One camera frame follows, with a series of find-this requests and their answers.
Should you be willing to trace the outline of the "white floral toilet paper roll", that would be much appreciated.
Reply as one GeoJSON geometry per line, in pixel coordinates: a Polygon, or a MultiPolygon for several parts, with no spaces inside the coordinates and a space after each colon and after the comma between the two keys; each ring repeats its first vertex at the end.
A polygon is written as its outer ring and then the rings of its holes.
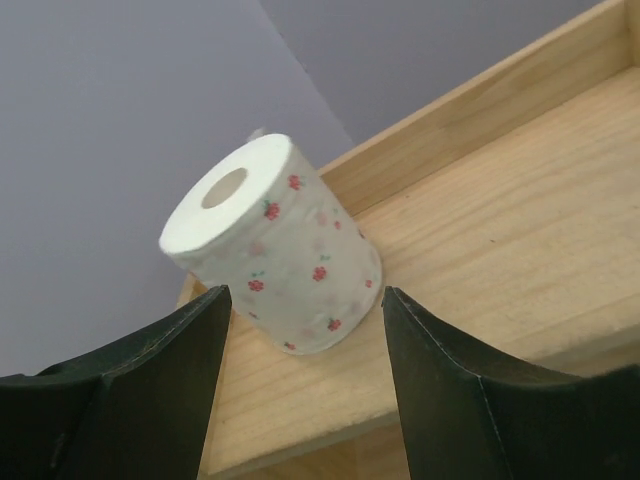
{"type": "Polygon", "coordinates": [[[379,253],[291,138],[267,134],[216,164],[162,230],[162,252],[291,355],[326,350],[367,315],[379,253]]]}

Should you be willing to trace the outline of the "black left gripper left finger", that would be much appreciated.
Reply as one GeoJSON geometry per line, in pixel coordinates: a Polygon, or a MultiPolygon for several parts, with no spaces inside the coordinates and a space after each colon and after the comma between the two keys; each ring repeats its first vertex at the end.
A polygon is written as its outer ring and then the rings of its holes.
{"type": "Polygon", "coordinates": [[[197,478],[231,313],[214,287],[92,352],[2,378],[2,478],[197,478]]]}

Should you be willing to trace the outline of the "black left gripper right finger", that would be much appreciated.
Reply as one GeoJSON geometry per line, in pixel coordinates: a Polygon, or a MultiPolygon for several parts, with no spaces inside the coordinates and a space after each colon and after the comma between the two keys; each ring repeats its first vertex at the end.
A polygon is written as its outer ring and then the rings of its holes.
{"type": "Polygon", "coordinates": [[[414,479],[635,479],[639,369],[593,377],[502,352],[396,287],[382,300],[414,479]]]}

